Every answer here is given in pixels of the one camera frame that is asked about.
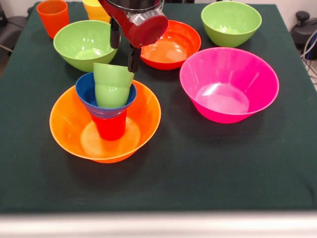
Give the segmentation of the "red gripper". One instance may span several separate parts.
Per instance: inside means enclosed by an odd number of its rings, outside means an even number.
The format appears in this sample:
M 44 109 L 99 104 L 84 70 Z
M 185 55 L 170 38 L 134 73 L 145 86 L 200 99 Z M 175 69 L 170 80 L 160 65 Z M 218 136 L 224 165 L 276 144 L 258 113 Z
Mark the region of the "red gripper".
M 163 0 L 100 0 L 110 16 L 110 46 L 118 49 L 121 34 L 132 45 L 128 71 L 136 73 L 141 60 L 141 47 L 155 43 L 166 31 L 168 19 Z

